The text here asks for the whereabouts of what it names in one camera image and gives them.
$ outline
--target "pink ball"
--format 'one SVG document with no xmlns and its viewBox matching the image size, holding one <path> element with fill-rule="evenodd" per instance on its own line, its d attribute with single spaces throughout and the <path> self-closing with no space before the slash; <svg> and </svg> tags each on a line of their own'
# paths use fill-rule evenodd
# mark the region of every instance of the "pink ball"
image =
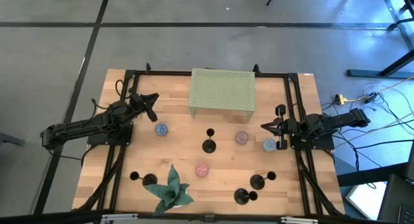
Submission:
<svg viewBox="0 0 414 224">
<path fill-rule="evenodd" d="M 208 166 L 207 164 L 200 162 L 195 166 L 195 174 L 198 177 L 204 177 L 208 174 Z"/>
</svg>

